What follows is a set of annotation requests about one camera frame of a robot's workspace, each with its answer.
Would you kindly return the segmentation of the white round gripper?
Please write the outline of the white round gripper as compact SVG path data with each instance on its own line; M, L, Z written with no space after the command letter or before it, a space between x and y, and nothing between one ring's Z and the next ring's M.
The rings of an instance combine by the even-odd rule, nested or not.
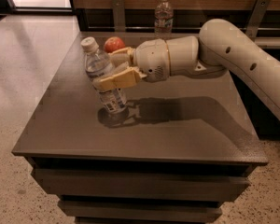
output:
M149 40L135 50L131 47L118 49L109 54L115 70L92 82L98 91L130 88L142 79L146 82L160 82L169 77L169 52L162 39Z

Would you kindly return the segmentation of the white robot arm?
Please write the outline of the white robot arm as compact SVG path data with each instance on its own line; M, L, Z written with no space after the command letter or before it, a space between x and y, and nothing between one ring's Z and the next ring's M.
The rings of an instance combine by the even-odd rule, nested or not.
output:
M110 59L116 70L94 80L100 91L172 76L220 77L229 70L280 120L280 62L228 21L210 20L198 36L149 40L135 49L119 49Z

